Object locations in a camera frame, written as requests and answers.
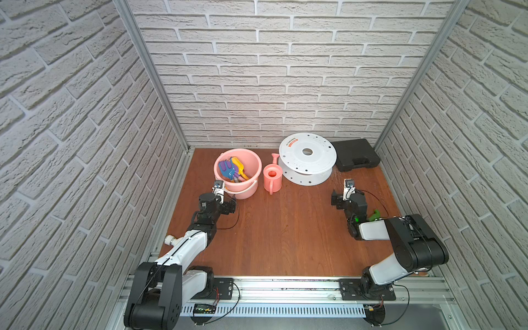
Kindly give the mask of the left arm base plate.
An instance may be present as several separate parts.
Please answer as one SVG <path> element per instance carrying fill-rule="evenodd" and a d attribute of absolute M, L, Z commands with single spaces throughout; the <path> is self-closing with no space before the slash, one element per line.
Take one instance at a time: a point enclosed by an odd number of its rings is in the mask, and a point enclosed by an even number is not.
<path fill-rule="evenodd" d="M 212 284 L 192 297 L 195 300 L 230 301 L 234 289 L 234 279 L 226 277 L 215 277 Z"/>

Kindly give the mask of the yellow scoop blue tip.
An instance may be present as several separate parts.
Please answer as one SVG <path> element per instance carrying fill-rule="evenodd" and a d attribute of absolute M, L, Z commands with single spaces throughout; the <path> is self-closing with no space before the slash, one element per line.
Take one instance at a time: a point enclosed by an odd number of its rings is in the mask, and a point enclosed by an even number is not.
<path fill-rule="evenodd" d="M 237 175 L 242 177 L 244 180 L 249 180 L 249 177 L 244 172 L 244 165 L 237 157 L 231 157 L 232 163 L 237 167 Z"/>

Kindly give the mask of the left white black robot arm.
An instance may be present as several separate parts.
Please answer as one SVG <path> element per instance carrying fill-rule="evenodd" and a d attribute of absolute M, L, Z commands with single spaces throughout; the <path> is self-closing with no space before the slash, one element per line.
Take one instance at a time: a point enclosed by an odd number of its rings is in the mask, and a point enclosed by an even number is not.
<path fill-rule="evenodd" d="M 156 261 L 138 266 L 126 304 L 125 327 L 174 329 L 185 303 L 213 292 L 213 270 L 191 267 L 191 263 L 212 242 L 219 218 L 234 213 L 236 206 L 235 199 L 221 193 L 199 196 L 199 210 L 184 236 L 167 236 L 164 243 L 172 249 Z"/>

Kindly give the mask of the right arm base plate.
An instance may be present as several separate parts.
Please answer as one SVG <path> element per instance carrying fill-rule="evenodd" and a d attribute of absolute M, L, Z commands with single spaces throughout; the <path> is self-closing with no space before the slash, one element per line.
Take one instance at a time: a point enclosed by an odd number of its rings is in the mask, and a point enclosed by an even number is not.
<path fill-rule="evenodd" d="M 344 301 L 395 301 L 393 286 L 376 285 L 367 279 L 339 279 L 340 294 Z"/>

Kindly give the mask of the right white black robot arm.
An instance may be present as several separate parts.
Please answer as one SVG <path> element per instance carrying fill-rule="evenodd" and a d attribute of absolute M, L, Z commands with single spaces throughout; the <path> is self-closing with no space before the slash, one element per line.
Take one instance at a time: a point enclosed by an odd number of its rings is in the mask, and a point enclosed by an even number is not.
<path fill-rule="evenodd" d="M 351 189 L 332 192 L 331 204 L 345 212 L 349 234 L 358 241 L 390 241 L 393 253 L 363 269 L 359 279 L 341 279 L 344 300 L 394 301 L 393 283 L 415 272 L 427 272 L 448 262 L 448 249 L 419 214 L 369 221 L 367 201 Z"/>

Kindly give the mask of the purple scoop pink handle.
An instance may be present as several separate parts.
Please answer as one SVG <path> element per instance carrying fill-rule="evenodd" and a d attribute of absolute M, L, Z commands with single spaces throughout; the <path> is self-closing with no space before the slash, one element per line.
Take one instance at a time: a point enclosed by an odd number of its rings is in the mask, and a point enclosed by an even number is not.
<path fill-rule="evenodd" d="M 239 169 L 238 166 L 232 162 L 231 159 L 224 161 L 224 177 L 228 178 L 231 182 L 239 182 Z"/>

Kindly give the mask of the blue fork yellow handle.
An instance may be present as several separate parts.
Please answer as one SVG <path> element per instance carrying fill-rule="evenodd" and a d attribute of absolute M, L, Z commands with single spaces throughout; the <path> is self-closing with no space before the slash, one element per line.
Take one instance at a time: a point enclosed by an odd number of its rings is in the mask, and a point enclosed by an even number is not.
<path fill-rule="evenodd" d="M 230 159 L 220 161 L 218 163 L 218 166 L 220 173 L 226 179 L 230 180 L 231 182 L 234 181 L 235 173 L 237 172 L 237 170 L 235 169 L 235 166 Z"/>

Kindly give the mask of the pink plastic bucket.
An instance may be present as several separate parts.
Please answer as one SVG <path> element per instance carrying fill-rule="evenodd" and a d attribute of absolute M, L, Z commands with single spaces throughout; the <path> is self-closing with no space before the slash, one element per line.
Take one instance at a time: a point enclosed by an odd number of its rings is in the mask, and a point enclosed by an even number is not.
<path fill-rule="evenodd" d="M 222 153 L 215 161 L 216 180 L 224 181 L 225 192 L 236 199 L 248 199 L 258 188 L 261 158 L 249 149 L 236 148 Z"/>

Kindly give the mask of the pink watering can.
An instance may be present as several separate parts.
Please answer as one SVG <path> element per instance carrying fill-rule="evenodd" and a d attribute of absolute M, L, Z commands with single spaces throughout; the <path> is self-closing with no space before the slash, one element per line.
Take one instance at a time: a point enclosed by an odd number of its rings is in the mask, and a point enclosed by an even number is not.
<path fill-rule="evenodd" d="M 263 170 L 264 188 L 270 195 L 280 191 L 283 179 L 283 169 L 278 164 L 280 155 L 273 153 L 272 157 L 272 163 L 267 165 Z"/>

